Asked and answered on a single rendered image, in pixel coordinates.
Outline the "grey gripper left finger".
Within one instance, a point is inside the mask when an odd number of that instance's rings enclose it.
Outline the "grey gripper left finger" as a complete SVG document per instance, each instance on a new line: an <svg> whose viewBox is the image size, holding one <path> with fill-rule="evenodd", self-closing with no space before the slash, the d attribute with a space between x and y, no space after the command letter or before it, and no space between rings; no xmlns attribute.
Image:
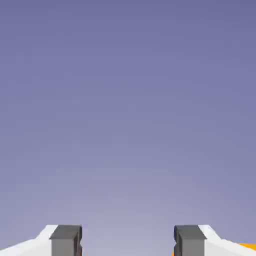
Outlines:
<svg viewBox="0 0 256 256"><path fill-rule="evenodd" d="M83 228L75 224L48 224L33 239L0 250L0 256L83 256Z"/></svg>

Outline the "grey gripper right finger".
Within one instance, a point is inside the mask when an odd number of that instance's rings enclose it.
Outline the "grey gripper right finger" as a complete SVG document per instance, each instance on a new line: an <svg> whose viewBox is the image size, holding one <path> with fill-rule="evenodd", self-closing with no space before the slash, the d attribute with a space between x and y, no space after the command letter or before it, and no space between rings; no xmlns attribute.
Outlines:
<svg viewBox="0 0 256 256"><path fill-rule="evenodd" d="M173 256L256 256L256 250L219 237L208 224L175 225Z"/></svg>

